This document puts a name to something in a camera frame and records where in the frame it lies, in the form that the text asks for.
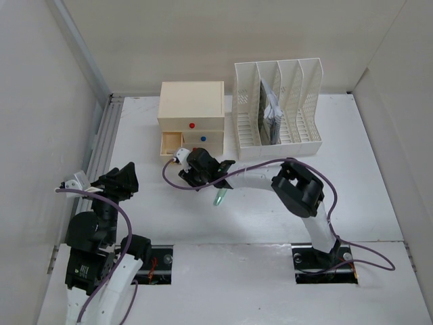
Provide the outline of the green highlighter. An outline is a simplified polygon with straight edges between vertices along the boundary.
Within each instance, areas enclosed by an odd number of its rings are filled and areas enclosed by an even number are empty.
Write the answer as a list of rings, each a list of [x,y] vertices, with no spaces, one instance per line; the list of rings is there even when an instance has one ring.
[[[216,193],[216,197],[214,199],[213,205],[216,207],[219,206],[222,203],[226,193],[227,193],[226,188],[219,189],[218,192]]]

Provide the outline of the Canon guide booklet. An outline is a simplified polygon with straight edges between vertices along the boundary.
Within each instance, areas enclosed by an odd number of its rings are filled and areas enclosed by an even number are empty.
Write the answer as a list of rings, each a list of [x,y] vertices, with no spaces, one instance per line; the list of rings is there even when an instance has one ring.
[[[268,82],[261,78],[257,124],[262,146],[279,143],[282,118],[278,97]]]

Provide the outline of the cream drawer cabinet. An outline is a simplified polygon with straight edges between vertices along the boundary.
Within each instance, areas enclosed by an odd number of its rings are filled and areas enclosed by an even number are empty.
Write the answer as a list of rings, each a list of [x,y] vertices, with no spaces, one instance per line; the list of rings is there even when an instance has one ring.
[[[163,82],[158,107],[161,157],[184,147],[204,148],[213,156],[224,151],[225,103],[222,81]]]

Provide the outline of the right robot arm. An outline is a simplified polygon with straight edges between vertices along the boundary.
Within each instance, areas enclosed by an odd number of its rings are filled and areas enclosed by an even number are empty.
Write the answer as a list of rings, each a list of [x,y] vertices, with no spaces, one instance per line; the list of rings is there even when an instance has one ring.
[[[234,160],[219,162],[203,148],[179,148],[175,162],[182,166],[179,177],[195,190],[213,186],[220,190],[252,188],[274,192],[285,208],[300,217],[311,237],[313,258],[323,267],[338,258],[340,241],[329,228],[324,205],[323,182],[299,161],[275,159],[257,167]]]

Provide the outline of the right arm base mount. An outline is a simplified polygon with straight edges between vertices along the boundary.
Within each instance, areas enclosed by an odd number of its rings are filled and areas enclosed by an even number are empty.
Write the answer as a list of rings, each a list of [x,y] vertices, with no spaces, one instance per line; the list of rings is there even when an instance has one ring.
[[[349,245],[334,248],[330,254],[310,244],[292,245],[292,258],[297,284],[358,284],[353,262],[337,267],[352,259]]]

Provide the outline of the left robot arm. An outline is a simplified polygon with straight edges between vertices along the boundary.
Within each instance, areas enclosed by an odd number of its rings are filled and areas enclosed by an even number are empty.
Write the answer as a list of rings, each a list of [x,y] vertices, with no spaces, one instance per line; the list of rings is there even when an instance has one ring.
[[[76,214],[66,232],[67,324],[123,324],[128,316],[121,312],[123,301],[128,289],[138,286],[137,272],[149,264],[156,267],[151,241],[143,236],[128,233],[118,250],[110,250],[116,243],[118,216],[127,215],[119,204],[138,190],[133,162],[94,182],[79,171],[56,189],[91,201],[90,210]]]

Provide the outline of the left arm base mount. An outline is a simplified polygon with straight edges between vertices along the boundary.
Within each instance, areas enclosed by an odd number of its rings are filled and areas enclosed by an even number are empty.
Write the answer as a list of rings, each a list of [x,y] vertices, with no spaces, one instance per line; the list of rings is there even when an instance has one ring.
[[[125,251],[127,238],[120,243],[119,253],[108,284],[138,285],[170,284],[173,266],[173,246],[153,245],[149,238],[133,237]]]

